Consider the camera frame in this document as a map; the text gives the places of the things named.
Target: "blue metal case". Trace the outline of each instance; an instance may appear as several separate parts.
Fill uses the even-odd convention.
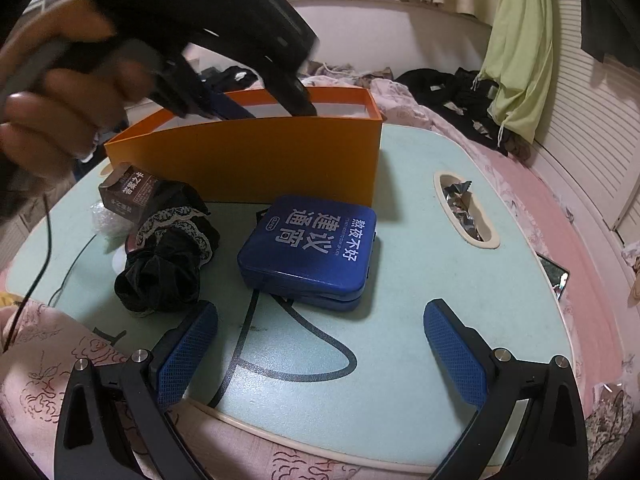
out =
[[[375,229],[369,207],[283,196],[238,253],[238,265],[251,288],[353,310],[367,281]]]

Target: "silver bolt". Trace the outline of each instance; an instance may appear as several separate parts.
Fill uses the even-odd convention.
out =
[[[498,361],[502,361],[503,363],[511,360],[511,352],[506,348],[496,348],[494,350],[494,355]]]
[[[146,361],[146,358],[149,357],[149,352],[146,350],[136,350],[131,354],[131,359],[135,363],[141,363],[142,361]]]
[[[74,368],[79,372],[81,372],[82,370],[87,368],[88,365],[89,365],[89,359],[85,359],[83,357],[82,359],[78,359],[78,361],[76,361],[76,364],[74,364]]]
[[[554,361],[560,368],[567,368],[569,366],[569,359],[567,359],[563,355],[557,355],[554,358]]]

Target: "durex logo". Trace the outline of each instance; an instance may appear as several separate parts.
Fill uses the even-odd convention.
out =
[[[269,220],[269,223],[267,224],[267,231],[273,231],[276,228],[276,225],[278,225],[279,221],[279,216],[274,216],[271,220]]]

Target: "brown card box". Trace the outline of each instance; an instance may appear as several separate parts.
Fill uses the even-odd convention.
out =
[[[158,179],[128,162],[119,164],[98,186],[105,208],[131,220],[140,221]]]

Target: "white wall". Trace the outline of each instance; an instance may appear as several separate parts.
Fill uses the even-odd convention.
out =
[[[397,0],[291,0],[319,44],[312,58],[351,63],[357,70],[391,67],[395,76],[414,68],[478,70],[491,28],[471,18]],[[228,66],[225,58],[191,47],[200,69]]]

